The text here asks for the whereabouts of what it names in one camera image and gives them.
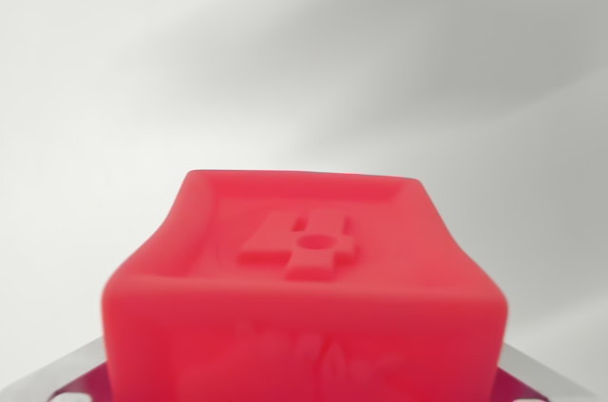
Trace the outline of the black-padded silver gripper left finger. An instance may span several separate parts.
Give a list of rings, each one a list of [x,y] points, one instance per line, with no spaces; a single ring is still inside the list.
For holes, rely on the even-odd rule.
[[[9,401],[111,401],[104,338],[9,385]]]

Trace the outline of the black-padded silver gripper right finger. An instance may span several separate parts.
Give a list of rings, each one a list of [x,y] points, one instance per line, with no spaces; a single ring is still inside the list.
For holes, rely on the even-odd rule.
[[[504,344],[495,381],[496,401],[600,401],[578,383]]]

